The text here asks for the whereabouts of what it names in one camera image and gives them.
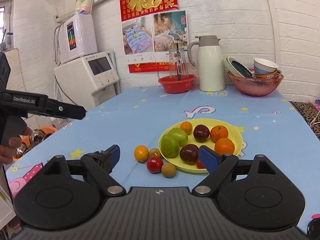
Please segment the person's left hand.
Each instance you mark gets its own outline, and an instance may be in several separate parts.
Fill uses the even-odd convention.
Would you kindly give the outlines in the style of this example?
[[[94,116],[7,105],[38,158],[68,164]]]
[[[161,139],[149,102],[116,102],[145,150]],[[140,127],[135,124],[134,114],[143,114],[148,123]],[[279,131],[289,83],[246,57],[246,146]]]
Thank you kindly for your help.
[[[13,157],[17,149],[21,146],[21,137],[14,137],[9,139],[9,146],[0,146],[0,162],[1,164],[9,165],[13,162]]]

